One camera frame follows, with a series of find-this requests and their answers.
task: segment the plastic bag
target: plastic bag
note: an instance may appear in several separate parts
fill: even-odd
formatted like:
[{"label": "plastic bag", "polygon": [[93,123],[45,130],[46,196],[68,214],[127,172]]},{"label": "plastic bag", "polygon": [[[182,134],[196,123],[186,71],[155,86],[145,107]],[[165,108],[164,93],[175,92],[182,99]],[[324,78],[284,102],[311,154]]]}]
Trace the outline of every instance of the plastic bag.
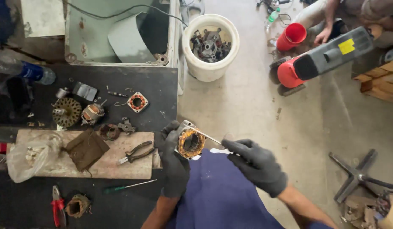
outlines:
[{"label": "plastic bag", "polygon": [[30,179],[40,169],[56,161],[62,146],[62,138],[55,132],[30,138],[26,143],[16,144],[7,153],[10,178],[15,183]]}]

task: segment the red-handled pliers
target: red-handled pliers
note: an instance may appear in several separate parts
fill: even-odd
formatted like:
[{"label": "red-handled pliers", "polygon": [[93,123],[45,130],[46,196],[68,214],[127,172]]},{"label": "red-handled pliers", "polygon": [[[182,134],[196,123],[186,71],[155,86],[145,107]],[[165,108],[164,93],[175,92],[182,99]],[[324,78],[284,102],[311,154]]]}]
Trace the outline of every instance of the red-handled pliers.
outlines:
[{"label": "red-handled pliers", "polygon": [[52,212],[53,212],[53,221],[55,222],[56,227],[66,227],[66,216],[64,211],[64,200],[61,198],[61,194],[56,185],[52,187]]}]

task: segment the yellow label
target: yellow label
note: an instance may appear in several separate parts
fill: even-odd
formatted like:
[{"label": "yellow label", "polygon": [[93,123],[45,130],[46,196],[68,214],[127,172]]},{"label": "yellow label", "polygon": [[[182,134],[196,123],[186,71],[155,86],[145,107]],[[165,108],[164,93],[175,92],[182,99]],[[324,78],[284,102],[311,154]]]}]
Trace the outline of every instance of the yellow label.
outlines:
[{"label": "yellow label", "polygon": [[355,50],[355,48],[353,47],[354,44],[355,43],[351,38],[347,41],[342,42],[341,44],[338,44],[338,47],[340,48],[342,55],[345,55]]}]

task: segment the gloved hand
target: gloved hand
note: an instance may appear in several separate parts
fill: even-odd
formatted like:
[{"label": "gloved hand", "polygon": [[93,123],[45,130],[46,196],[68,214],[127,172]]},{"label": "gloved hand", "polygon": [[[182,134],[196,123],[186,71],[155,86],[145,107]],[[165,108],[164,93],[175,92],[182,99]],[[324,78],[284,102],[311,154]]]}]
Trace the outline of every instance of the gloved hand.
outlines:
[{"label": "gloved hand", "polygon": [[271,198],[277,197],[287,187],[287,174],[281,171],[271,151],[261,148],[250,139],[223,139],[222,145],[230,152],[234,152],[227,158],[248,180],[267,192]]},{"label": "gloved hand", "polygon": [[165,197],[181,197],[189,180],[189,162],[174,151],[179,135],[178,121],[172,121],[160,133],[156,133],[154,147],[158,148],[165,175],[162,194]]}]

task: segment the pliers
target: pliers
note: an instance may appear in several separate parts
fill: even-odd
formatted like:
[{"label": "pliers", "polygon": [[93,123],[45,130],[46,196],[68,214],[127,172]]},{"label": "pliers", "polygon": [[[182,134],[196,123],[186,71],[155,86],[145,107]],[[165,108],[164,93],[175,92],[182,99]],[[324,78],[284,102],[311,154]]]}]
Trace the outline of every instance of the pliers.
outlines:
[{"label": "pliers", "polygon": [[150,150],[148,150],[147,152],[143,153],[143,154],[140,154],[140,155],[137,155],[137,156],[133,156],[133,154],[134,154],[136,151],[138,151],[139,149],[141,149],[141,148],[143,148],[143,147],[145,147],[145,146],[148,146],[149,144],[152,144],[152,143],[153,143],[152,141],[146,141],[146,142],[143,142],[143,143],[141,143],[140,145],[136,146],[136,147],[135,147],[134,149],[132,149],[131,151],[126,151],[126,152],[125,152],[126,156],[118,161],[118,165],[121,165],[121,164],[125,163],[126,161],[128,161],[128,162],[130,162],[130,163],[133,163],[134,160],[143,158],[143,157],[145,157],[145,156],[147,156],[147,155],[153,153],[154,150],[156,149],[156,148],[154,148],[154,147],[151,148]]},{"label": "pliers", "polygon": [[67,225],[67,219],[64,211],[64,199],[61,198],[61,194],[56,185],[52,187],[52,212],[53,221],[56,227],[65,227]]}]

